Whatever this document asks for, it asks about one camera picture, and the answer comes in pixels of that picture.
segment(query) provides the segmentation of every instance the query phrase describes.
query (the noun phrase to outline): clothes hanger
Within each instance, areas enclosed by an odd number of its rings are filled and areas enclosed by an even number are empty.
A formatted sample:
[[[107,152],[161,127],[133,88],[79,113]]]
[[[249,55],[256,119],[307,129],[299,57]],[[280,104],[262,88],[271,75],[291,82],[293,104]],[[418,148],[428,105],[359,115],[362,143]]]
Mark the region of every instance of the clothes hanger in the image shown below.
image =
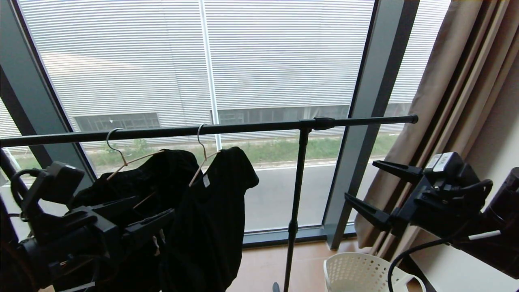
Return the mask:
[[[130,163],[134,163],[134,162],[139,161],[139,160],[141,160],[141,159],[143,159],[143,158],[153,156],[153,155],[155,155],[155,154],[157,154],[157,153],[160,153],[160,152],[164,152],[164,150],[159,150],[159,151],[157,151],[157,152],[153,152],[153,153],[151,153],[151,154],[146,154],[146,155],[144,155],[144,156],[141,156],[141,157],[135,158],[135,159],[130,160],[130,161],[127,162],[127,161],[126,161],[126,158],[125,158],[125,156],[123,155],[123,153],[121,152],[121,150],[119,150],[119,149],[115,149],[114,147],[112,147],[112,146],[110,145],[110,135],[111,135],[113,132],[117,131],[117,130],[124,130],[124,129],[123,129],[123,128],[115,128],[115,129],[112,129],[110,132],[108,132],[108,135],[106,135],[106,144],[108,145],[108,147],[109,147],[110,149],[115,150],[115,151],[119,152],[119,154],[121,154],[121,158],[122,158],[122,162],[123,162],[123,164],[122,164],[121,167],[119,167],[116,171],[114,171],[114,172],[113,172],[109,177],[107,177],[106,180],[110,180],[112,177],[114,177],[114,175],[116,175],[119,171],[121,171],[121,169],[123,169],[124,167],[128,166],[128,164],[130,164]]]
[[[193,178],[191,179],[191,181],[189,182],[189,187],[191,187],[191,185],[193,185],[193,182],[195,182],[195,179],[196,177],[198,176],[198,174],[200,173],[200,171],[202,170],[202,166],[204,163],[206,163],[207,159],[217,155],[218,153],[220,153],[220,150],[214,152],[213,154],[207,156],[207,152],[206,152],[206,147],[202,144],[202,142],[200,142],[200,130],[202,130],[202,127],[204,126],[205,124],[201,124],[200,127],[198,127],[198,131],[196,133],[196,138],[198,140],[198,144],[202,145],[202,148],[203,148],[203,161],[202,163],[200,164],[200,167],[198,167],[198,170],[195,172],[195,175],[193,176]]]

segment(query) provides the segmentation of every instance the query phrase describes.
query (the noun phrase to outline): beige curtain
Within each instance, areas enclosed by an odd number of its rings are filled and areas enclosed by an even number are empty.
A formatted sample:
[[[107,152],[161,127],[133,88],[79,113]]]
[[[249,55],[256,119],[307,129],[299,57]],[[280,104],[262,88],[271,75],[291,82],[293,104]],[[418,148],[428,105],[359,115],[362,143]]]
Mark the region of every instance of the beige curtain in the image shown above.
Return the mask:
[[[485,122],[517,55],[519,1],[452,1],[436,38],[410,112],[419,122],[406,125],[386,161],[424,167],[437,153],[465,158]],[[365,201],[391,212],[405,201],[410,185],[379,171]],[[359,246],[390,259],[407,249],[418,229],[400,241],[378,232],[360,215]]]

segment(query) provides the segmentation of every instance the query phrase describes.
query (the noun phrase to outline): road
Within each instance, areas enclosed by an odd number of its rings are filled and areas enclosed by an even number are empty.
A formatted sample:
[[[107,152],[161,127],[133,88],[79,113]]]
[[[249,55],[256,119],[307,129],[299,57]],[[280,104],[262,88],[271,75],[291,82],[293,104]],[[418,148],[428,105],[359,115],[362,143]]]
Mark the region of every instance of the road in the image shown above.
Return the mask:
[[[305,167],[299,225],[322,222],[334,171],[335,165]],[[359,198],[364,198],[376,171],[377,168],[368,165],[359,188]],[[257,169],[256,173],[259,184],[245,194],[245,230],[286,228],[292,212],[295,167]]]

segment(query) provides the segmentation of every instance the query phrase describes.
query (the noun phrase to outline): laundry basket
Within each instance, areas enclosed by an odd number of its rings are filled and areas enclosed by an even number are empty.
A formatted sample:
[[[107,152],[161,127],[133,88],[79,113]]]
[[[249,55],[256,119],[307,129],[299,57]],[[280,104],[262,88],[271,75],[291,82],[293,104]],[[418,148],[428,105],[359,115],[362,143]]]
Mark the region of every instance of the laundry basket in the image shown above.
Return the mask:
[[[324,261],[324,276],[328,292],[388,292],[387,271],[390,263],[375,256],[341,253]],[[407,283],[418,280],[423,292],[425,285],[418,277],[399,268],[393,270],[394,292],[408,292]]]

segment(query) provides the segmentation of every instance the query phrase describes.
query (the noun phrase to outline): curtain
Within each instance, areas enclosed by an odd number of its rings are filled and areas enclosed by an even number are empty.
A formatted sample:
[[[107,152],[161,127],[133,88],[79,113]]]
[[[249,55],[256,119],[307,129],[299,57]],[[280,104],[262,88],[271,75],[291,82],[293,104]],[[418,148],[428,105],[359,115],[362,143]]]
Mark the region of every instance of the curtain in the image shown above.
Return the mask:
[[[437,153],[467,156],[517,55],[518,1],[452,1],[410,109],[420,120],[406,125],[385,160],[424,167]],[[379,171],[365,201],[390,213],[411,186]],[[418,234],[409,227],[398,242],[357,215],[359,246],[390,259]]]

